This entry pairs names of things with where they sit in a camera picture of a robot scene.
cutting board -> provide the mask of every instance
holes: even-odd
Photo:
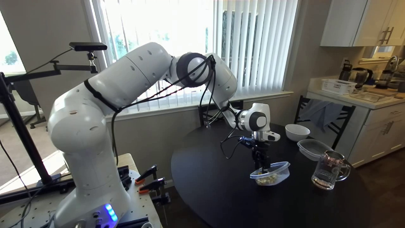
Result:
[[[397,89],[390,89],[390,88],[388,88],[388,89],[367,88],[367,91],[374,92],[374,93],[377,93],[380,95],[387,95],[387,96],[391,95],[392,92],[398,92]],[[405,92],[399,92],[397,95],[395,95],[395,98],[398,98],[398,99],[405,98]]]

electric kettle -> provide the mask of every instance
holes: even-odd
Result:
[[[371,80],[372,78],[373,78],[372,70],[362,67],[355,67],[352,69],[350,73],[349,81],[357,83],[355,88],[360,89],[363,87],[365,82]]]

plastic container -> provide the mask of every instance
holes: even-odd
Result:
[[[355,82],[348,82],[339,79],[322,79],[322,90],[339,95],[346,95],[353,92],[356,84],[357,83]]]
[[[325,151],[332,151],[328,145],[316,139],[304,139],[297,143],[300,151],[312,161],[318,161]]]
[[[261,186],[276,185],[290,175],[290,172],[288,171],[289,166],[290,163],[288,161],[273,163],[270,165],[270,168],[267,169],[268,173],[259,174],[262,171],[260,168],[251,173],[250,178],[254,179],[256,183]]]

white basket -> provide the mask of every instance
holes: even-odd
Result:
[[[339,95],[350,94],[357,83],[338,79],[322,79],[322,90]]]

window sill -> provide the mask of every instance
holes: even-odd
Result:
[[[273,93],[273,94],[267,94],[267,95],[250,95],[250,96],[240,96],[233,100],[243,100],[244,102],[251,102],[251,101],[261,101],[261,100],[267,100],[267,99],[274,99],[274,98],[280,98],[280,97],[289,97],[293,92],[290,91],[281,91],[278,93]],[[193,104],[193,105],[185,105],[181,107],[175,107],[175,108],[165,108],[165,109],[158,109],[158,110],[151,110],[151,111],[144,111],[144,112],[134,112],[133,110],[129,109],[127,112],[122,112],[117,115],[115,118],[115,121],[120,121],[120,120],[128,120],[128,119],[134,119],[134,118],[141,118],[145,116],[157,116],[157,115],[162,115],[162,114],[168,114],[168,113],[174,113],[174,112],[184,112],[184,111],[190,111],[190,110],[197,110],[198,105]],[[112,114],[106,116],[106,121],[111,122]]]
[[[361,64],[372,64],[372,63],[385,63],[388,62],[390,58],[362,58],[359,60],[359,65]]]

